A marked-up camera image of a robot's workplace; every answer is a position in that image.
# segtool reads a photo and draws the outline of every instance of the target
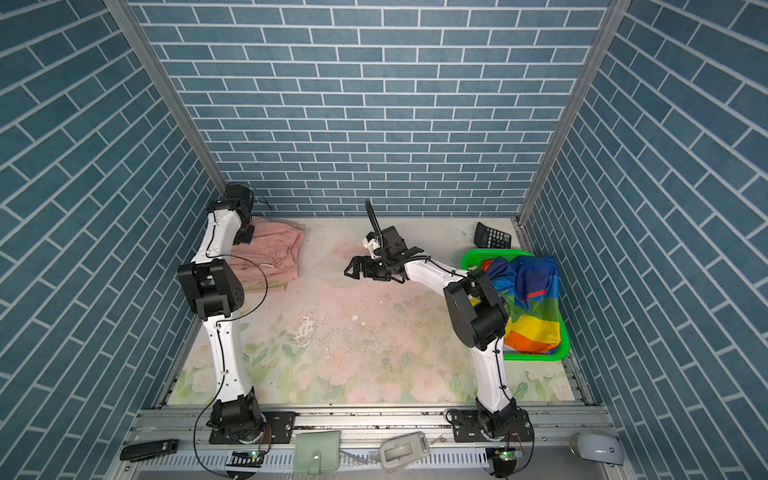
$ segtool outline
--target white object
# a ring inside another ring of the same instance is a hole
[[[571,437],[571,451],[581,460],[624,464],[624,448],[616,437],[597,432],[579,432]]]
[[[427,438],[422,432],[387,440],[379,447],[379,459],[385,472],[394,472],[429,456]]]
[[[203,240],[192,258],[192,263],[208,263],[213,258],[226,260],[232,250],[240,224],[240,217],[231,210],[215,210],[209,213]],[[230,314],[229,319],[237,318],[239,315],[242,315],[242,310],[235,310]],[[235,400],[239,395],[247,395],[253,385],[243,362],[240,321],[227,320],[228,318],[224,315],[216,315],[209,316],[203,321],[203,326],[208,333],[210,351],[214,355],[216,389],[218,390],[224,382],[216,397],[222,402]]]
[[[448,272],[441,270],[432,262],[437,263]],[[435,260],[430,260],[429,263],[419,260],[406,263],[406,273],[409,279],[423,283],[437,293],[444,295],[442,290],[449,283],[458,282],[464,278],[467,275],[467,270],[457,270]],[[472,364],[475,367],[475,377],[478,381],[478,400],[491,412],[503,410],[509,405],[507,396],[512,397],[507,386],[502,390],[501,379],[499,378],[500,376],[506,377],[504,354],[502,348],[497,348],[500,340],[497,339],[495,345],[489,345],[485,351],[477,347],[470,350],[472,352]]]
[[[379,258],[379,255],[373,253],[374,250],[380,247],[379,241],[376,239],[376,237],[373,237],[371,240],[366,240],[363,238],[362,245],[368,249],[368,253],[371,254],[371,258]]]

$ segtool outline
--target blue brick wall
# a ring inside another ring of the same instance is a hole
[[[641,478],[768,478],[767,25],[634,0],[528,226]]]
[[[101,0],[0,2],[0,478],[103,475],[213,187]]]
[[[225,177],[275,214],[508,217],[608,0],[131,4]]]

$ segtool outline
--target green wallet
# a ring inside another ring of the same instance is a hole
[[[297,435],[293,473],[320,475],[338,470],[340,437],[340,430]]]

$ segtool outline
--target white device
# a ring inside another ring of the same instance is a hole
[[[624,448],[616,437],[601,432],[579,432],[569,442],[571,452],[587,462],[624,464]]]
[[[385,472],[394,472],[429,456],[427,438],[422,432],[387,440],[379,447],[379,458]]]
[[[215,210],[208,214],[208,223],[200,242],[200,248],[192,258],[192,263],[206,263],[213,258],[227,258],[232,250],[235,234],[241,226],[240,216],[230,210]],[[241,315],[242,310],[235,310],[230,318]],[[210,351],[214,355],[216,388],[221,390],[216,397],[223,402],[234,400],[238,395],[246,395],[253,386],[243,362],[243,344],[240,342],[240,321],[224,321],[224,315],[210,316],[203,321],[203,328],[208,333]]]

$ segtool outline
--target black remote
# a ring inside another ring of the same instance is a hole
[[[478,248],[509,249],[512,246],[512,237],[509,233],[488,228],[478,222],[478,226],[475,228],[475,245]]]
[[[137,443],[129,445],[120,451],[120,460],[139,462],[148,458],[176,453],[178,439],[158,440],[156,442]]]

